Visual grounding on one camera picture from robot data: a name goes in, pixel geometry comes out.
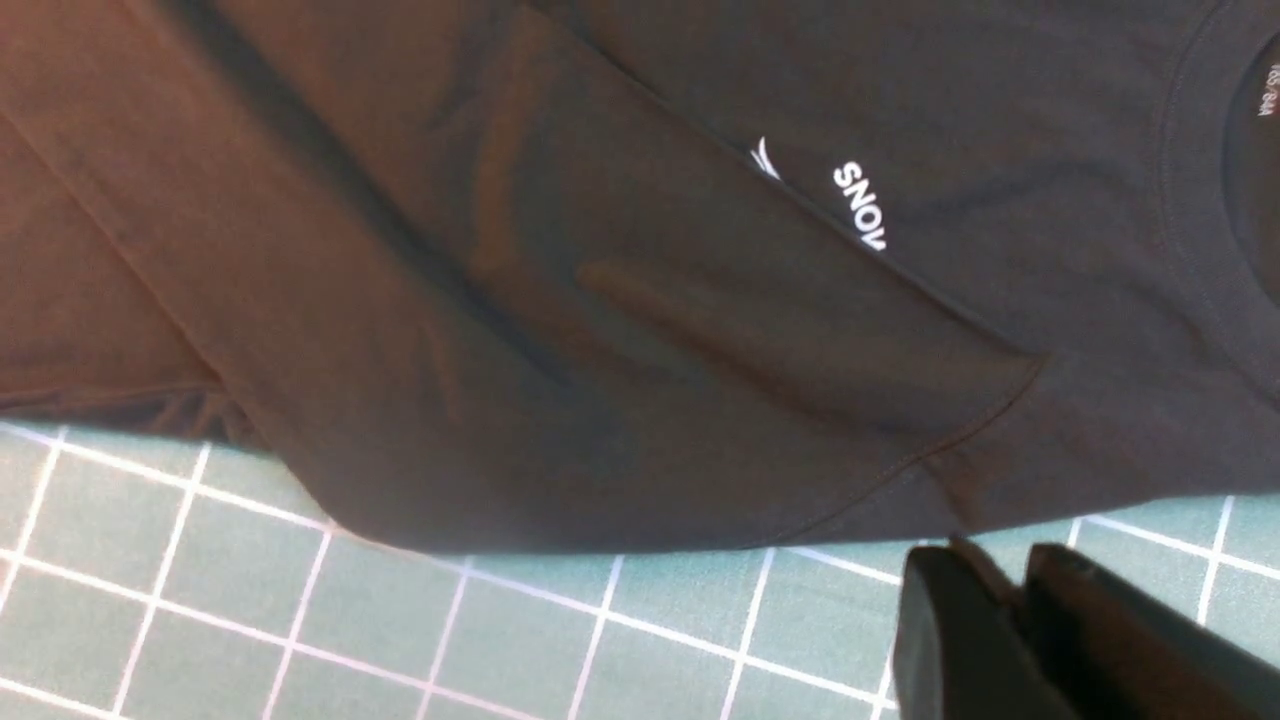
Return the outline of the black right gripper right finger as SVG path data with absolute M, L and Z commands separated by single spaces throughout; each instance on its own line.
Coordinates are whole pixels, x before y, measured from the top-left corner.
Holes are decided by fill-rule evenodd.
M 1032 548 L 1023 625 L 1079 719 L 1276 719 L 1277 667 L 1094 560 Z

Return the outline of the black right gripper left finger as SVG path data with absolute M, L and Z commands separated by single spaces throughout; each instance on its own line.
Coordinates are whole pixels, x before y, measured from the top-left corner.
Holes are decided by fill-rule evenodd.
M 913 548 L 892 674 L 901 719 L 1079 719 L 1033 641 L 1021 585 L 975 542 Z

